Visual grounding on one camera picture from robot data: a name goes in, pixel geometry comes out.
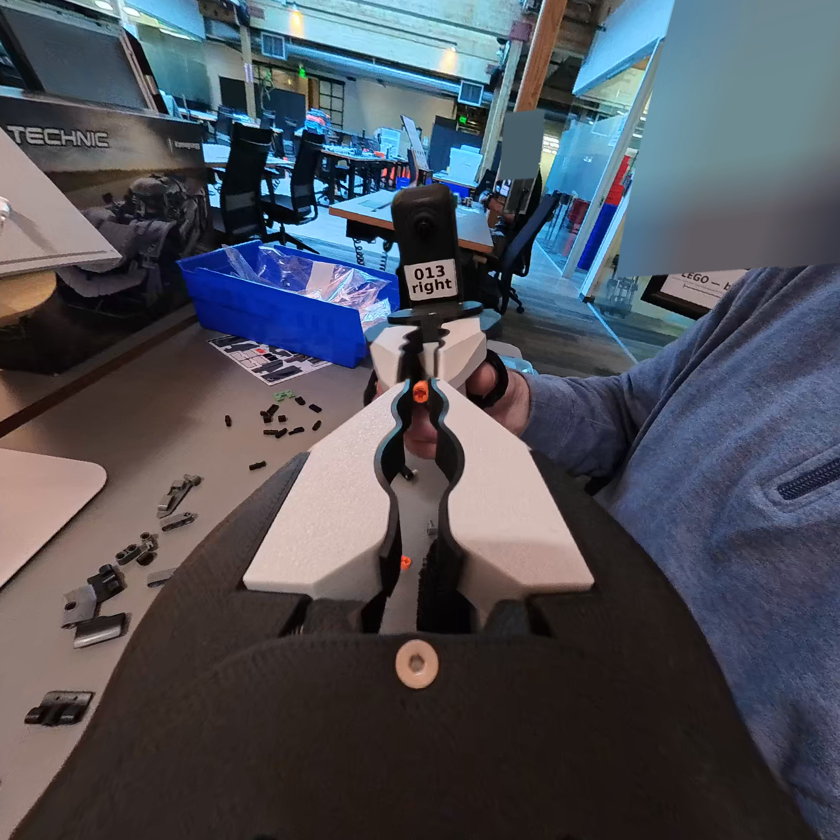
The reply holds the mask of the wooden support column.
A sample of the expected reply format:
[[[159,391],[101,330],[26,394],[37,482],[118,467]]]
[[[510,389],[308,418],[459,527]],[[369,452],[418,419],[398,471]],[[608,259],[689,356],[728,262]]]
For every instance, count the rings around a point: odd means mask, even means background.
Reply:
[[[537,22],[532,31],[528,58],[520,81],[514,112],[528,112],[535,110],[538,106],[567,5],[567,1],[542,1]]]

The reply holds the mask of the dark lego set box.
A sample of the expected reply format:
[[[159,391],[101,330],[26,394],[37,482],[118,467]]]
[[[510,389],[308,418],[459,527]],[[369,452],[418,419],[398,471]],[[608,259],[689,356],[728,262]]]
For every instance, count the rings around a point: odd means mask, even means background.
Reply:
[[[2,128],[120,255],[58,269],[49,298],[1,330],[3,371],[57,375],[188,302],[177,261],[209,242],[195,122],[2,88]]]

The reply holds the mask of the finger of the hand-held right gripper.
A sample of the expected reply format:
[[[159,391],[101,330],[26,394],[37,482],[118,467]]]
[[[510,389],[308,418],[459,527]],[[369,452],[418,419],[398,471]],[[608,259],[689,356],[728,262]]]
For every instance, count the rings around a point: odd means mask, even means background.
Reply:
[[[425,340],[426,378],[449,383],[466,394],[468,378],[487,358],[487,339],[480,322],[445,322]]]
[[[388,392],[394,385],[421,381],[421,332],[416,324],[381,324],[368,331],[373,372],[367,385],[368,399]]]

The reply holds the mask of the black monitor screen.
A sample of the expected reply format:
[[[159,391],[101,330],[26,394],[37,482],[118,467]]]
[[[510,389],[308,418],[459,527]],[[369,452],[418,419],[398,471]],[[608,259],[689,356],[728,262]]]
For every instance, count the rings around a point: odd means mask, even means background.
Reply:
[[[33,2],[2,2],[2,57],[18,85],[52,97],[155,110],[120,26]]]

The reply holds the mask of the lego sticker sheet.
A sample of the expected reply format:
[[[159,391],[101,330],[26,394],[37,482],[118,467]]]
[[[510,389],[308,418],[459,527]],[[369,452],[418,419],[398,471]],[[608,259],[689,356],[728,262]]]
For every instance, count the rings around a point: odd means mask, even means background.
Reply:
[[[206,342],[240,369],[267,385],[276,385],[330,367],[331,363],[305,353],[284,350],[234,335]]]

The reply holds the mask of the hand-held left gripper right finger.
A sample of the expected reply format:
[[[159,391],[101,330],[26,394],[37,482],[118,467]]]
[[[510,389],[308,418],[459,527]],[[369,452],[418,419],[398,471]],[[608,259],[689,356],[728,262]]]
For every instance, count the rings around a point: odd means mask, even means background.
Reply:
[[[434,462],[447,480],[427,557],[427,631],[469,632],[502,602],[588,592],[594,577],[529,448],[433,379]]]

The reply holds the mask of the person's right hand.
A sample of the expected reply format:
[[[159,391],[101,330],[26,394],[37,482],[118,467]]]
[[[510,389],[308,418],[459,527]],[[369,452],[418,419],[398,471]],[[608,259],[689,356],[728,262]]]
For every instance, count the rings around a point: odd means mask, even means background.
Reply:
[[[517,371],[507,374],[507,388],[493,406],[484,411],[515,436],[523,434],[529,422],[530,390],[526,378]],[[469,397],[484,398],[497,387],[497,371],[487,361],[483,362],[465,383]],[[425,404],[413,405],[413,419],[403,436],[408,453],[421,459],[435,459],[438,431],[429,419]]]

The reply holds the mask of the clear plastic bags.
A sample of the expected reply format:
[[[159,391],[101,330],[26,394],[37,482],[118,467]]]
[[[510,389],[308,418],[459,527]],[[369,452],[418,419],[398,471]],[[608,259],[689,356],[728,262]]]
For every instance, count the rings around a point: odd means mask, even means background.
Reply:
[[[364,329],[383,322],[392,314],[392,305],[385,293],[387,281],[373,276],[363,267],[285,255],[278,248],[266,245],[257,247],[256,267],[252,267],[240,250],[228,245],[223,245],[222,250],[238,278],[356,310]]]

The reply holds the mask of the lego pieces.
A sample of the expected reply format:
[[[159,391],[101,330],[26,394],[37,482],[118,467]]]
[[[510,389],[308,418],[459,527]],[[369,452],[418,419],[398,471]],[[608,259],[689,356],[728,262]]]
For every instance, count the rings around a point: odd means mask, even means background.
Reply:
[[[264,399],[164,396],[133,408],[84,392],[37,423],[43,442],[107,472],[106,486],[3,591],[2,723],[74,724],[129,635],[196,546],[327,431],[300,407],[266,434]]]

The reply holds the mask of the wooden office desk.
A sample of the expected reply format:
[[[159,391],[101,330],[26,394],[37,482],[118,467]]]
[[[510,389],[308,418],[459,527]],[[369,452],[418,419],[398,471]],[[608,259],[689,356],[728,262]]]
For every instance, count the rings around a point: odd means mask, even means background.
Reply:
[[[379,191],[331,205],[329,214],[346,223],[346,235],[353,240],[372,242],[381,239],[394,244],[392,203],[395,196],[412,191]],[[494,244],[487,218],[480,206],[469,208],[455,205],[458,245],[468,252],[490,256]]]

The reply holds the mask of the person's blue sweater torso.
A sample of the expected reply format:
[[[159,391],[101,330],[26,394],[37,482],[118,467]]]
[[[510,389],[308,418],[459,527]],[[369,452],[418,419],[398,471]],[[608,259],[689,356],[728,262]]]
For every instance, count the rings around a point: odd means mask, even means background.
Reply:
[[[567,470],[666,573],[706,635],[767,764],[838,838],[838,436],[757,427],[571,439]]]

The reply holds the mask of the blue storage bin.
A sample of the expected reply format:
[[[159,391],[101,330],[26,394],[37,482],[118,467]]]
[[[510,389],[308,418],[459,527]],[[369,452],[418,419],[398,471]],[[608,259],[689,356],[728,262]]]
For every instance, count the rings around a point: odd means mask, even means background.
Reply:
[[[265,245],[251,240],[233,246],[256,267],[256,250]],[[294,248],[278,248],[289,256],[306,256],[340,266],[348,262],[313,255]],[[222,248],[178,262],[199,322],[206,329],[227,332],[247,340],[304,352],[324,361],[353,368],[368,352],[360,314],[337,304],[316,301],[287,291],[242,280],[234,275]],[[385,293],[398,309],[396,275],[364,267],[387,281]]]

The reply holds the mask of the black framed sign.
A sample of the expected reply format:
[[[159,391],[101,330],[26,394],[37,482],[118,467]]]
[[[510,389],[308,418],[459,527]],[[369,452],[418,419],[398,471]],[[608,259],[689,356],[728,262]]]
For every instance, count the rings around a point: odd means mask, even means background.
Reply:
[[[667,312],[698,320],[747,272],[729,269],[652,276],[640,299]]]

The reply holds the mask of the silver ceiling duct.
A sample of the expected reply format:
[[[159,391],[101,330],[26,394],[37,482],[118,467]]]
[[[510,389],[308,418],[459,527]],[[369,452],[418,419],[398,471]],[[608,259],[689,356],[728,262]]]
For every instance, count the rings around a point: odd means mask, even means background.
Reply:
[[[494,57],[489,59],[466,56],[450,48],[425,50],[420,62],[401,58],[382,58],[363,55],[358,51],[331,48],[287,37],[287,58],[302,62],[307,67],[328,70],[347,77],[369,77],[394,84],[431,86],[443,89],[446,85],[458,87],[461,80],[490,85],[493,72],[498,68]]]

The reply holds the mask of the black office chair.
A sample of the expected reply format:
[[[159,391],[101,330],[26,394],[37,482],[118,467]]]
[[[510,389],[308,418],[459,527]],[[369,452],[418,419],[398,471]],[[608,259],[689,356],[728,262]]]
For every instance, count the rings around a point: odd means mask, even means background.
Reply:
[[[290,174],[290,195],[275,193],[268,171],[265,180],[268,194],[260,198],[263,217],[261,240],[265,243],[279,242],[283,246],[293,244],[298,249],[318,255],[319,252],[304,244],[299,238],[287,233],[287,225],[308,224],[318,217],[318,200],[314,181],[322,154],[323,135],[304,131],[298,147],[296,160]]]
[[[213,208],[213,226],[221,245],[238,245],[267,236],[262,208],[262,182],[269,159],[272,132],[233,122],[230,149]]]
[[[560,203],[560,192],[544,194],[539,205],[528,216],[512,241],[506,244],[501,255],[488,259],[487,273],[495,281],[499,297],[493,308],[501,316],[506,313],[510,301],[516,303],[517,313],[524,312],[522,302],[512,286],[512,280],[513,277],[525,277],[529,273],[534,241],[543,226],[551,220]]]

